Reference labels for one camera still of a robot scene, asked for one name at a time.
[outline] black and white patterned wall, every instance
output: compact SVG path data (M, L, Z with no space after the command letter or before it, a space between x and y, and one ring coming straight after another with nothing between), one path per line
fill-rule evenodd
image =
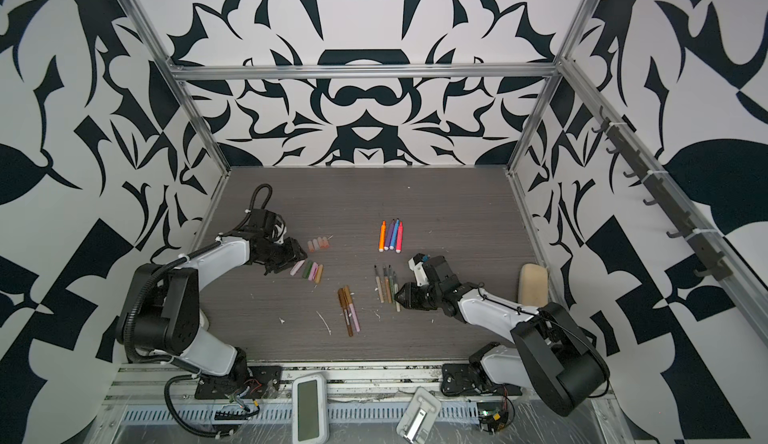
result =
M235 166L503 164L541 77L190 83Z
M116 0L0 0L0 421L62 442L120 357L133 272L188 248L220 170Z
M552 61L580 0L140 0L187 65Z
M576 54L763 281L768 0L602 0ZM764 442L768 349L561 84L518 168L639 442Z

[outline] white plastic device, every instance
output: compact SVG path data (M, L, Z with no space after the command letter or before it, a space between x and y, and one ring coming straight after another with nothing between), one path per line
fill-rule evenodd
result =
M293 444L323 444L328 440L326 378L310 374L293 381Z

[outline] abstract pattern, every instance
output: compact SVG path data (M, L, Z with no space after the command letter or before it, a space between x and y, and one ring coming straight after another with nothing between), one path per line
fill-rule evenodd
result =
M136 267L186 249L220 173L116 0L0 0L0 420L61 442L124 356Z
M768 0L601 0L574 59L768 281Z
M190 83L235 166L503 164L541 77Z
M140 0L183 65L552 61L580 0Z
M701 126L702 134L710 127ZM596 337L636 439L762 442L768 349L718 283L694 274L704 266L686 242L667 237L671 222L643 203L650 194L624 176L629 165L609 154L613 144L598 127L563 81L517 169L557 294ZM710 151L715 159L733 152ZM667 168L677 175L710 168L685 159L683 149Z

